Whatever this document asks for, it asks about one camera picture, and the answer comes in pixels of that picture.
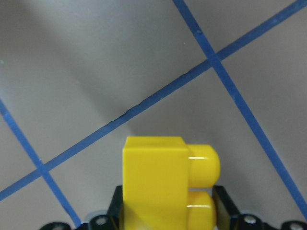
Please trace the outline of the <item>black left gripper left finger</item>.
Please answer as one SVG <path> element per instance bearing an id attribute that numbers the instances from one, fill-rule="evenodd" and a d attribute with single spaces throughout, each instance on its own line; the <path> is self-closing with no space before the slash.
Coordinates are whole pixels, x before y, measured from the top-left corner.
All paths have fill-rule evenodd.
<path id="1" fill-rule="evenodd" d="M 123 188 L 121 185 L 116 187 L 106 215 L 110 230 L 123 229 Z"/>

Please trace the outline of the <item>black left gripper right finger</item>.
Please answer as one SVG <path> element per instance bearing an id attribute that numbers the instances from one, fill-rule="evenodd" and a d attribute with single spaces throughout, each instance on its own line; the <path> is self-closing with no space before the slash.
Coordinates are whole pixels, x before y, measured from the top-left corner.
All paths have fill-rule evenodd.
<path id="1" fill-rule="evenodd" d="M 216 209 L 216 226 L 219 230 L 234 230 L 241 215 L 232 198 L 221 185 L 214 185 L 212 196 Z"/>

